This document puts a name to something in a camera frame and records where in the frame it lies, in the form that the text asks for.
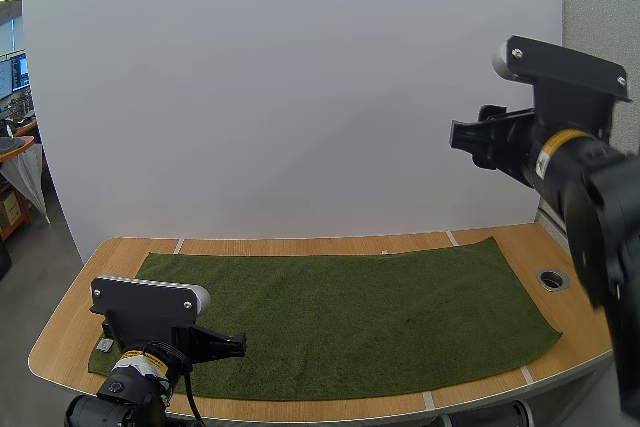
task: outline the green artificial turf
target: green artificial turf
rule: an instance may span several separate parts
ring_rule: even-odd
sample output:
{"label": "green artificial turf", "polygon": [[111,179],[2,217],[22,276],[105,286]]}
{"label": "green artificial turf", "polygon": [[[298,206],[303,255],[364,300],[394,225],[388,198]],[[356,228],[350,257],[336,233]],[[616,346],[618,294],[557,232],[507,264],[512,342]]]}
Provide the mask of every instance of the green artificial turf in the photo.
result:
{"label": "green artificial turf", "polygon": [[[138,278],[202,285],[212,306],[198,324],[226,335],[246,332],[246,357],[195,366],[199,396],[321,400],[422,392],[516,369],[561,335],[494,239],[390,255],[149,254]],[[108,374],[116,351],[94,350],[89,371]]]}

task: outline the small gray object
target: small gray object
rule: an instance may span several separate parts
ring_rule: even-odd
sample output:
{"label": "small gray object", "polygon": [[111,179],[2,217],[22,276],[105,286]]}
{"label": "small gray object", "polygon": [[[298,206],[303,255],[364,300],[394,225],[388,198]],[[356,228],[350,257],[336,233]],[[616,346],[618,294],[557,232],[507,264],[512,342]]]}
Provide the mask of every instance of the small gray object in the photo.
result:
{"label": "small gray object", "polygon": [[111,349],[112,345],[113,340],[102,339],[100,342],[98,342],[98,345],[96,345],[96,350],[102,352],[103,354],[106,354],[107,352],[109,352],[109,349]]}

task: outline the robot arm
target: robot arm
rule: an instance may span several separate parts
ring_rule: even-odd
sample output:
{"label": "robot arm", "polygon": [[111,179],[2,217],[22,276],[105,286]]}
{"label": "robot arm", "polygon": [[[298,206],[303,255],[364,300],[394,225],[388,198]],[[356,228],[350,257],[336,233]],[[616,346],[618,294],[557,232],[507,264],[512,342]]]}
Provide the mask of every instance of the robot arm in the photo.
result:
{"label": "robot arm", "polygon": [[535,189],[564,220],[580,282],[605,310],[622,411],[640,419],[640,157],[608,145],[614,104],[629,100],[626,72],[516,36],[494,68],[531,84],[534,108],[484,106],[478,122],[453,122],[451,147]]}

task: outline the shelf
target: shelf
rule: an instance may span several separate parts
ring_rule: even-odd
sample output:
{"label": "shelf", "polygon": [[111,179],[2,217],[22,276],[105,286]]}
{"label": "shelf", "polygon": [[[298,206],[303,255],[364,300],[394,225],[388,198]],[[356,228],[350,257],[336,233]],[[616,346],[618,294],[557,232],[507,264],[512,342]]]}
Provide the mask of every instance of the shelf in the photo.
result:
{"label": "shelf", "polygon": [[20,214],[20,217],[18,217],[18,220],[16,220],[11,227],[3,227],[2,231],[0,232],[0,236],[2,236],[2,240],[7,240],[7,238],[11,234],[13,234],[13,231],[16,230],[19,225],[26,222],[26,220],[27,220],[27,216],[23,212],[22,214]]}

